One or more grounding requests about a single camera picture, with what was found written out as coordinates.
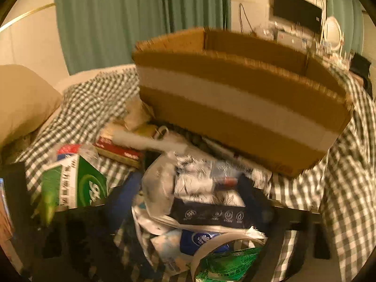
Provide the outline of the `white snack sachet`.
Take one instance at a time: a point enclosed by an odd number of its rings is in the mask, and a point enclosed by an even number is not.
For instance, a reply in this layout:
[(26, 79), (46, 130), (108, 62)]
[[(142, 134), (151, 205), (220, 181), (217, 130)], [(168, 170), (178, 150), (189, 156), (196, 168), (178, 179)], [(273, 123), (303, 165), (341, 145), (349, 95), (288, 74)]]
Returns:
[(243, 207), (244, 203), (236, 191), (241, 174), (225, 161), (178, 156), (173, 193), (184, 202)]

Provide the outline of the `red and beige book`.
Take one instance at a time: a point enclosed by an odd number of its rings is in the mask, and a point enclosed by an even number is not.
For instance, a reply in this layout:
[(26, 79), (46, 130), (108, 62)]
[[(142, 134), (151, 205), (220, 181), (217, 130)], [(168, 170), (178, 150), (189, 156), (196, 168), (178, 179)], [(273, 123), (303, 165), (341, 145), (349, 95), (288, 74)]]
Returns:
[(136, 169), (141, 169), (144, 157), (143, 152), (114, 144), (113, 136), (116, 130), (124, 130), (124, 127), (116, 123), (106, 124), (99, 132), (99, 136), (93, 144), (94, 148), (99, 155)]

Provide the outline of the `tape roll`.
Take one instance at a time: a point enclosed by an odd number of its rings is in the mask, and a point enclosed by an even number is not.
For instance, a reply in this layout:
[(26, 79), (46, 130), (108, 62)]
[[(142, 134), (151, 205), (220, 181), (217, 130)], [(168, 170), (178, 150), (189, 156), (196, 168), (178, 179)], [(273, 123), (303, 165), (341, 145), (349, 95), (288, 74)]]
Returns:
[(224, 244), (228, 244), (233, 241), (243, 241), (249, 240), (253, 243), (260, 244), (261, 246), (264, 245), (264, 241), (261, 239), (252, 238), (247, 234), (241, 233), (225, 233), (214, 237), (213, 239), (209, 240), (205, 244), (203, 244), (194, 254), (191, 266), (190, 266), (190, 273), (192, 281), (196, 281), (196, 274), (198, 273), (198, 267), (200, 266), (200, 262), (203, 258), (207, 257), (213, 251)]

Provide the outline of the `blue tissue packet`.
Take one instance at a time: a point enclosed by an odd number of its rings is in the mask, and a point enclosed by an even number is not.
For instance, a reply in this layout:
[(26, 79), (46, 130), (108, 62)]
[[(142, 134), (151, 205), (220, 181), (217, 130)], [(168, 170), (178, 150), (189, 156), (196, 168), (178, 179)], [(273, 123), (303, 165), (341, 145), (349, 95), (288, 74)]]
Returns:
[(217, 232), (193, 232), (174, 229), (153, 237), (151, 243), (166, 271), (174, 276), (187, 271), (198, 249), (218, 235), (220, 233)]

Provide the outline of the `green chewing gum box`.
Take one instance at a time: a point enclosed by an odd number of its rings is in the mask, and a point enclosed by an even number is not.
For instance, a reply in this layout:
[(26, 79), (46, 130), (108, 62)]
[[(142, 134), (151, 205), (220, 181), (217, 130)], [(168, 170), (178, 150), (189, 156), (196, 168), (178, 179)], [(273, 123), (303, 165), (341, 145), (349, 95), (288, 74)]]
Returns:
[(107, 197), (106, 177), (78, 154), (48, 165), (41, 184), (44, 210), (90, 206)]

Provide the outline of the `green plastic bag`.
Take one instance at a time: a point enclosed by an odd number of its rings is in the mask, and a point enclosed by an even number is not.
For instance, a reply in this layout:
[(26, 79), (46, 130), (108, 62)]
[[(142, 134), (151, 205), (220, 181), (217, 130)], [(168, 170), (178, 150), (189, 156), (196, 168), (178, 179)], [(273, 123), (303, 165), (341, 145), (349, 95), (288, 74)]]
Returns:
[(261, 248), (214, 253), (202, 259), (195, 281), (240, 281), (257, 260)]

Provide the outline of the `white cream tube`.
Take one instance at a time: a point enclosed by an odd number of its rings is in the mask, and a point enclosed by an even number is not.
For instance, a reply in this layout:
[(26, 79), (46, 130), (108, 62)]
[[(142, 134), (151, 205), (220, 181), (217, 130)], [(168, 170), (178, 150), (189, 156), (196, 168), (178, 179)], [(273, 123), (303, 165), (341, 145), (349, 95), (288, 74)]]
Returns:
[(115, 130), (112, 136), (115, 145), (134, 148), (136, 150), (157, 150), (160, 152), (184, 153), (187, 149), (185, 143), (156, 140), (151, 137), (140, 136), (121, 130)]

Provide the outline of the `cardboard box with white tape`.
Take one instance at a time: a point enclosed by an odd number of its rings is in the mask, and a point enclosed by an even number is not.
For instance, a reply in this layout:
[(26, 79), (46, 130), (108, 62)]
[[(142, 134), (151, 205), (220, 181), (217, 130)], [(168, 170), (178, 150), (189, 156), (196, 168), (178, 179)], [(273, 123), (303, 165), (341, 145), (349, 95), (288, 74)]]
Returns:
[(196, 28), (136, 44), (140, 97), (156, 119), (294, 178), (320, 161), (353, 102), (315, 58), (239, 32)]

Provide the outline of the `green curtain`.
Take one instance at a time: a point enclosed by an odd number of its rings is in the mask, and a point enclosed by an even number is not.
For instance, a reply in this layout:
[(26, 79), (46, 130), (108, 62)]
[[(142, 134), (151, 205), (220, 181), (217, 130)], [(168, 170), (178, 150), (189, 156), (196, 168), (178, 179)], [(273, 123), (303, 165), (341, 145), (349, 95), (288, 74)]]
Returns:
[(55, 6), (69, 74), (131, 63), (138, 41), (231, 27), (231, 0), (55, 0)]
[(363, 51), (364, 22), (359, 0), (326, 0), (327, 16), (337, 19), (344, 33), (343, 51)]

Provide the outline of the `checkered bed blanket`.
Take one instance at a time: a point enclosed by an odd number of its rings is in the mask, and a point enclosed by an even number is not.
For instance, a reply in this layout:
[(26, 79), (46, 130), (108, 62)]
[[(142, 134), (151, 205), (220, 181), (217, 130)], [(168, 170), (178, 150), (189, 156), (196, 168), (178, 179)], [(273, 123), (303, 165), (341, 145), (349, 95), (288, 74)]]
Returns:
[[(320, 209), (337, 248), (342, 280), (351, 281), (375, 248), (375, 104), (347, 73), (329, 71), (351, 96), (351, 121), (314, 168), (294, 180), (273, 176), (270, 196), (290, 208)], [(61, 111), (17, 158), (25, 164), (31, 196), (40, 194), (40, 176), (55, 145), (92, 143), (108, 122), (125, 114), (125, 102), (138, 91), (132, 65), (71, 85)]]

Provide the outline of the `beige pillow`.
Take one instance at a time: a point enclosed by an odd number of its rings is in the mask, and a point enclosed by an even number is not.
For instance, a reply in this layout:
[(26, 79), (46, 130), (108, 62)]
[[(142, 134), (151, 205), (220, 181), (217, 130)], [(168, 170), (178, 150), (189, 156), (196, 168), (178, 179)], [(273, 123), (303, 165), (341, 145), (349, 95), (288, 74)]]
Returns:
[(1, 147), (26, 136), (60, 106), (62, 95), (25, 66), (1, 66)]

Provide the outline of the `white oval vanity mirror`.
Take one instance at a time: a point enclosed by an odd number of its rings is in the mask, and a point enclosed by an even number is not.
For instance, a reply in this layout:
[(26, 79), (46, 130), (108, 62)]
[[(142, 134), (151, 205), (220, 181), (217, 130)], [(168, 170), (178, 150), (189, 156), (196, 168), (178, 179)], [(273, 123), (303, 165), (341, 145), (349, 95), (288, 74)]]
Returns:
[(322, 26), (321, 43), (325, 48), (329, 48), (330, 52), (341, 52), (344, 44), (344, 32), (334, 16), (328, 17)]

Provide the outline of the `black clothes on chair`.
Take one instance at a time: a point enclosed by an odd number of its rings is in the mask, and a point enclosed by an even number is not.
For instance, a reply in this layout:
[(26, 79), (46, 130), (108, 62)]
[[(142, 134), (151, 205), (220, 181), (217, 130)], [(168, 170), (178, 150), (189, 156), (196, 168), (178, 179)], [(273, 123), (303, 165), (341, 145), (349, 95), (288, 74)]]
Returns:
[(350, 62), (351, 76), (364, 88), (366, 93), (373, 98), (373, 87), (370, 80), (371, 62), (362, 55), (355, 53)]

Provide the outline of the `black wall television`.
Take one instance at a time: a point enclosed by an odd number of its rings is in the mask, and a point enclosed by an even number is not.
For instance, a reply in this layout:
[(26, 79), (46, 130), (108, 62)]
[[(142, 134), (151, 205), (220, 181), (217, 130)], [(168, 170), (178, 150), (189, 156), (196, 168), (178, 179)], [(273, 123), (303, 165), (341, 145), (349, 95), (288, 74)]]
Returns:
[(273, 0), (273, 15), (321, 33), (322, 9), (306, 0)]

